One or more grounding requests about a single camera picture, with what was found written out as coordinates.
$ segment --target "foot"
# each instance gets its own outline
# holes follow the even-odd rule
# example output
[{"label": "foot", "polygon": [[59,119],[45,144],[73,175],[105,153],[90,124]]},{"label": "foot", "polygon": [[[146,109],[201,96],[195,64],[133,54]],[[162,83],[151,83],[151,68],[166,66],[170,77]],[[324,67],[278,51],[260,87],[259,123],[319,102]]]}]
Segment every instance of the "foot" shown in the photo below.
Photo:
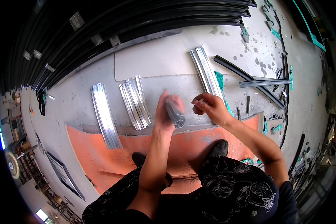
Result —
[{"label": "foot", "polygon": [[211,148],[209,154],[207,155],[207,158],[209,158],[211,155],[228,155],[228,141],[225,139],[220,139]]},{"label": "foot", "polygon": [[[137,167],[140,167],[144,164],[146,156],[143,155],[140,152],[134,152],[132,154],[132,160],[134,164],[136,164]],[[166,177],[164,178],[164,184],[162,186],[162,190],[166,189],[167,187],[170,187],[173,183],[173,178],[169,173],[166,173]]]}]

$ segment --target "black cable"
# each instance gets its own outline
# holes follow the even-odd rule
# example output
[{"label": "black cable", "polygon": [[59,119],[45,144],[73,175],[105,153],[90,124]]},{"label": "black cable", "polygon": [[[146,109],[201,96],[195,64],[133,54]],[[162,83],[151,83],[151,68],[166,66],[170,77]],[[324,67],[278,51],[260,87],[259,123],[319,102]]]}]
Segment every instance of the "black cable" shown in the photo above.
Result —
[{"label": "black cable", "polygon": [[36,92],[36,99],[39,102],[39,109],[41,115],[45,116],[45,101],[44,101],[44,90],[39,90]]}]

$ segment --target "metal channel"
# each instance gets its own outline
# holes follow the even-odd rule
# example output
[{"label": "metal channel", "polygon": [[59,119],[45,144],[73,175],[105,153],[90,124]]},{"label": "metal channel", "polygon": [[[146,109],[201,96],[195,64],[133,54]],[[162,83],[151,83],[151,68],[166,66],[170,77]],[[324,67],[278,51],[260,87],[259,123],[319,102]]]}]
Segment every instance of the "metal channel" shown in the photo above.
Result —
[{"label": "metal channel", "polygon": [[[244,72],[243,70],[241,70],[240,68],[238,68],[237,66],[233,65],[232,63],[230,63],[229,61],[225,60],[224,58],[222,58],[219,55],[216,55],[214,57],[214,61],[217,62],[217,63],[219,63],[219,64],[221,64],[221,65],[223,65],[227,69],[235,72],[236,74],[240,75],[240,77],[242,77],[243,79],[245,79],[247,81],[255,80],[255,78],[251,77],[249,74],[247,74],[246,72]],[[267,97],[269,97],[281,109],[285,108],[285,106],[282,104],[282,102],[276,96],[274,96],[274,94],[272,92],[270,92],[267,88],[265,88],[264,86],[257,86],[256,88],[258,90],[260,90],[262,93],[264,93]]]},{"label": "metal channel", "polygon": [[290,79],[245,81],[245,82],[240,82],[239,87],[246,88],[246,87],[283,85],[283,84],[290,84]]},{"label": "metal channel", "polygon": [[136,130],[145,129],[150,124],[147,104],[139,76],[119,85],[128,116]]},{"label": "metal channel", "polygon": [[202,80],[205,92],[219,96],[224,101],[223,93],[219,88],[218,80],[203,46],[191,50],[190,54]]},{"label": "metal channel", "polygon": [[94,110],[99,122],[103,139],[109,149],[122,148],[121,141],[112,118],[110,106],[107,101],[105,87],[102,83],[97,83],[91,88]]}]

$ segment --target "metal bracket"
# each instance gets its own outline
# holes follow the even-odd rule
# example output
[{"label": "metal bracket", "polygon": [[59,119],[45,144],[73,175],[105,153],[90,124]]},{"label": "metal bracket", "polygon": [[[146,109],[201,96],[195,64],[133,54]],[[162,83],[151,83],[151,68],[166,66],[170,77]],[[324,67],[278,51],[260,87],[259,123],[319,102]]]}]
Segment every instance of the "metal bracket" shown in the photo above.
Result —
[{"label": "metal bracket", "polygon": [[94,35],[93,37],[91,37],[91,41],[97,46],[101,43],[103,43],[103,39],[101,37],[101,35],[98,33],[96,35]]},{"label": "metal bracket", "polygon": [[111,44],[113,47],[117,47],[119,45],[121,45],[121,41],[120,38],[118,36],[112,37],[110,38]]},{"label": "metal bracket", "polygon": [[76,31],[85,23],[85,21],[82,19],[80,13],[76,12],[75,14],[73,14],[73,16],[71,16],[70,23],[72,25],[73,30]]},{"label": "metal bracket", "polygon": [[24,58],[26,58],[27,60],[30,60],[31,59],[31,54],[29,54],[27,51],[24,51],[24,53],[22,54],[22,56]]},{"label": "metal bracket", "polygon": [[54,72],[54,71],[55,71],[55,69],[54,69],[53,67],[51,67],[49,64],[46,64],[46,65],[45,65],[45,68],[46,68],[47,70],[51,71],[51,72]]},{"label": "metal bracket", "polygon": [[40,57],[42,55],[38,50],[34,50],[33,54],[34,54],[34,57],[37,58],[37,59],[40,59]]}]

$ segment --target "black plastic strip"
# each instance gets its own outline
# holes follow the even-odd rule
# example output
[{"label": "black plastic strip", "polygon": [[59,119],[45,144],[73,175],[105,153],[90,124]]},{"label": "black plastic strip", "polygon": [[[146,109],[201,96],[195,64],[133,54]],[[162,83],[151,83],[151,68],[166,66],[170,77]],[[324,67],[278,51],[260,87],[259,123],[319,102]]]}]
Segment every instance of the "black plastic strip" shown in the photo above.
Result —
[{"label": "black plastic strip", "polygon": [[[221,64],[221,65],[223,65],[227,69],[232,70],[233,72],[235,72],[236,74],[240,75],[243,79],[245,79],[247,81],[255,80],[255,78],[251,77],[249,74],[247,74],[246,72],[244,72],[243,70],[241,70],[240,68],[238,68],[237,66],[233,65],[232,63],[230,63],[229,61],[225,60],[224,58],[222,58],[219,55],[216,55],[214,57],[214,61],[217,62],[217,63],[219,63],[219,64]],[[257,86],[256,88],[258,90],[260,90],[262,93],[264,93],[267,97],[269,97],[281,109],[284,109],[285,106],[282,104],[282,102],[276,96],[274,96],[274,94],[272,92],[270,92],[267,88],[265,88],[263,86]]]}]

